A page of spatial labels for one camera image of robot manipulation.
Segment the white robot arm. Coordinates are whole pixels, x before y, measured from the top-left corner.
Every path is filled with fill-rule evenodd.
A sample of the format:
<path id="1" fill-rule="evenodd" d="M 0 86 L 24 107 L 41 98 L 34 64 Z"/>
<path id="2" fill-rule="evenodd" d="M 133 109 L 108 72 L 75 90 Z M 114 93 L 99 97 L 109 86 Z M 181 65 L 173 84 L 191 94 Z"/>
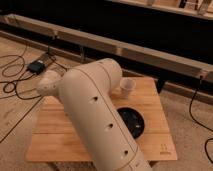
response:
<path id="1" fill-rule="evenodd" d="M 63 75 L 48 70 L 37 92 L 61 102 L 98 171 L 153 171 L 109 97 L 121 79 L 120 65 L 106 58 Z"/>

